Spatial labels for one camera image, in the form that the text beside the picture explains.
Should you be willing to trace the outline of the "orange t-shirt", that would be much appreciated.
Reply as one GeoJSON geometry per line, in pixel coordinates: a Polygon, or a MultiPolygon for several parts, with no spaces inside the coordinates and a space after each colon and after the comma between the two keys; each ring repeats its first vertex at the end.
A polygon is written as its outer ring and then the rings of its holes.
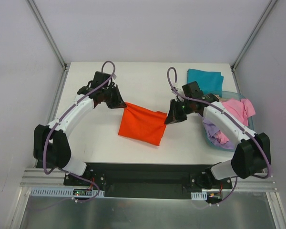
{"type": "Polygon", "coordinates": [[[118,135],[159,146],[166,129],[167,114],[132,103],[126,105],[118,135]]]}

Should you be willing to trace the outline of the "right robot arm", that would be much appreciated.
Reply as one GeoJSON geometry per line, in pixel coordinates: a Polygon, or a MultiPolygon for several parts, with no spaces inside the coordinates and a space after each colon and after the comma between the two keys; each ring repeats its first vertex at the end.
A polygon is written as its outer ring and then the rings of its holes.
{"type": "Polygon", "coordinates": [[[195,177],[195,184],[201,188],[218,187],[223,179],[250,176],[260,178],[257,173],[270,169],[270,139],[265,133],[257,134],[237,120],[214,94],[203,94],[198,83],[182,86],[180,94],[175,86],[171,87],[176,98],[170,100],[170,108],[165,124],[174,124],[187,120],[187,115],[197,113],[211,121],[234,144],[232,159],[208,167],[195,177]]]}

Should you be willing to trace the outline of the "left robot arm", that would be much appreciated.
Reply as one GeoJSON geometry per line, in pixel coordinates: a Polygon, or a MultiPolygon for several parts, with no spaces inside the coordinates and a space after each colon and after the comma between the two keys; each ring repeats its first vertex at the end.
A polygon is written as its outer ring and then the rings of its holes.
{"type": "Polygon", "coordinates": [[[106,103],[110,109],[127,107],[114,79],[114,73],[96,71],[93,80],[78,90],[72,104],[61,117],[35,128],[33,156],[44,167],[50,165],[73,173],[76,182],[82,186],[90,183],[88,165],[72,156],[68,138],[81,119],[98,104],[106,103]]]}

